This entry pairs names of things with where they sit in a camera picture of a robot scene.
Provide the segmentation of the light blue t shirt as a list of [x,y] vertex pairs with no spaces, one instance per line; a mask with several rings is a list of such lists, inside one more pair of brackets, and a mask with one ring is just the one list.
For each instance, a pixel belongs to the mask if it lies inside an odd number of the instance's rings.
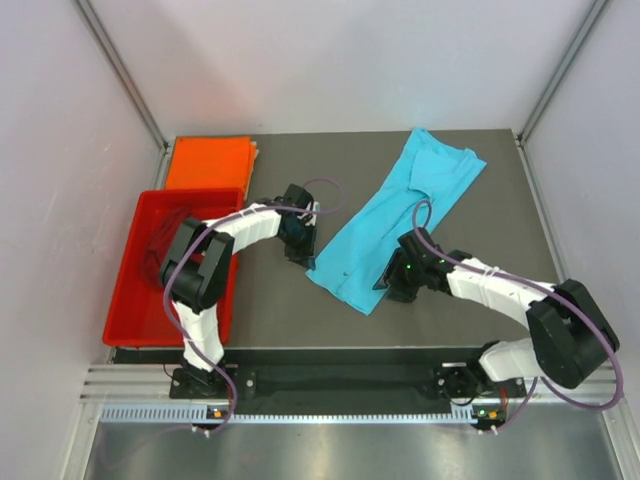
[[415,205],[430,200],[432,232],[485,167],[474,151],[413,129],[379,190],[323,248],[307,277],[358,312],[371,314],[385,294],[374,285],[399,247],[398,238],[412,229]]

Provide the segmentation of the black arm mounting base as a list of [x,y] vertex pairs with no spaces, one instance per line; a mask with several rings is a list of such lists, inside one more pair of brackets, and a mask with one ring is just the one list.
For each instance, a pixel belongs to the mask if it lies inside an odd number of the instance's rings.
[[237,397],[247,415],[447,413],[474,400],[520,399],[520,380],[492,382],[475,347],[229,349],[222,372],[172,375],[180,400]]

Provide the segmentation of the red plastic bin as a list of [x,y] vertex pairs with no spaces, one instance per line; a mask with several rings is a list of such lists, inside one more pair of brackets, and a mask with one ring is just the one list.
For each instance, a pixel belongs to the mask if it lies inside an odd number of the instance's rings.
[[143,192],[136,206],[103,332],[111,347],[181,347],[183,336],[167,318],[163,288],[155,291],[142,280],[139,266],[152,232],[171,210],[189,207],[199,220],[224,217],[239,210],[238,189],[176,189]]

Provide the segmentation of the folded orange t shirt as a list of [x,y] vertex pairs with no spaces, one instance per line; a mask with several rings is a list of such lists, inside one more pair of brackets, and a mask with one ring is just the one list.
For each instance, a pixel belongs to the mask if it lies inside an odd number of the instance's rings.
[[259,150],[249,136],[178,137],[165,189],[238,189],[243,197]]

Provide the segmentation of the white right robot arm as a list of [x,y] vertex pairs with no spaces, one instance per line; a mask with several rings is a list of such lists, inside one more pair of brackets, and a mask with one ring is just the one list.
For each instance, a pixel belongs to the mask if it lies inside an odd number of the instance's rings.
[[375,289],[411,303],[420,289],[478,303],[524,326],[518,341],[493,341],[469,362],[466,380],[487,396],[504,381],[543,376],[565,389],[577,388],[618,351],[620,342],[586,286],[518,278],[471,254],[443,253],[424,229],[398,239]]

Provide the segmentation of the aluminium front frame rail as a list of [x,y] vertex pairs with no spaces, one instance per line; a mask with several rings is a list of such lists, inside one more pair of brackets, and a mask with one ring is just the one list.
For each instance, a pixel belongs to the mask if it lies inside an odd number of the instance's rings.
[[[81,398],[106,403],[168,400],[171,385],[168,374],[175,368],[176,365],[91,365],[81,390]],[[556,389],[578,402],[603,404],[615,393],[615,374],[611,366],[605,365],[574,390],[559,386]]]

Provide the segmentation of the left aluminium frame post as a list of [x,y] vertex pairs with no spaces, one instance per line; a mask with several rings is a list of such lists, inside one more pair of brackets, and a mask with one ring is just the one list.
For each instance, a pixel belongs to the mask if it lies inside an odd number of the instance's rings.
[[94,38],[100,51],[104,55],[114,76],[123,88],[125,95],[129,99],[132,107],[136,111],[144,127],[149,133],[155,145],[165,151],[168,148],[168,140],[162,133],[155,120],[147,102],[145,101],[136,81],[131,75],[124,62],[115,42],[107,31],[98,11],[89,0],[72,0],[72,5],[76,9],[81,20],[87,26],[91,36]]

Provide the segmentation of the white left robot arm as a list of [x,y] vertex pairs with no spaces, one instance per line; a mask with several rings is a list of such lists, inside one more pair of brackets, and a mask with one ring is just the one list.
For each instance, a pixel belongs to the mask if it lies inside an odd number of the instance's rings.
[[225,217],[182,221],[159,273],[167,316],[184,342],[181,366],[172,374],[171,397],[213,398],[230,391],[229,375],[220,365],[224,348],[218,304],[227,292],[234,256],[277,238],[287,260],[313,269],[319,210],[305,188],[291,184],[284,195]]

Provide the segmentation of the aluminium frame post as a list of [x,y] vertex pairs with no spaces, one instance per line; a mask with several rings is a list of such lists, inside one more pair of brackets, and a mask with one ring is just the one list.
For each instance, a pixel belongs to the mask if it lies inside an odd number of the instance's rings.
[[144,127],[149,133],[155,145],[165,151],[168,148],[168,140],[162,133],[155,120],[147,102],[145,101],[136,81],[131,75],[124,62],[115,42],[107,31],[98,11],[89,0],[72,0],[72,5],[76,9],[81,20],[87,26],[91,36],[94,38],[100,51],[104,55],[114,76],[123,88],[125,95],[129,99],[132,107],[136,111]]
[[580,20],[568,44],[563,49],[548,81],[527,116],[522,129],[515,135],[516,144],[523,149],[554,100],[559,89],[568,77],[579,55],[584,50],[598,24],[605,16],[612,2],[610,0],[593,0],[588,4],[586,13]]

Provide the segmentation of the right aluminium frame post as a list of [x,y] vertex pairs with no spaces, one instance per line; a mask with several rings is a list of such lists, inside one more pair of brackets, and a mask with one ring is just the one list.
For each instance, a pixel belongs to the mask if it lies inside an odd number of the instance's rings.
[[598,24],[605,16],[612,2],[610,0],[593,0],[588,4],[586,13],[580,20],[568,44],[563,49],[548,81],[527,116],[522,129],[515,135],[516,144],[523,149],[554,100],[559,89],[568,77],[579,55],[584,50]]

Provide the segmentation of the dark red t shirt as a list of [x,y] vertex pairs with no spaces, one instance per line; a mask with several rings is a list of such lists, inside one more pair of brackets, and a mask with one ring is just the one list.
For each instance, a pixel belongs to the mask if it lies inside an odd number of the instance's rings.
[[160,269],[173,238],[181,223],[191,215],[189,207],[180,207],[169,211],[157,228],[152,232],[149,242],[143,250],[139,273],[144,283],[155,291],[162,290]]

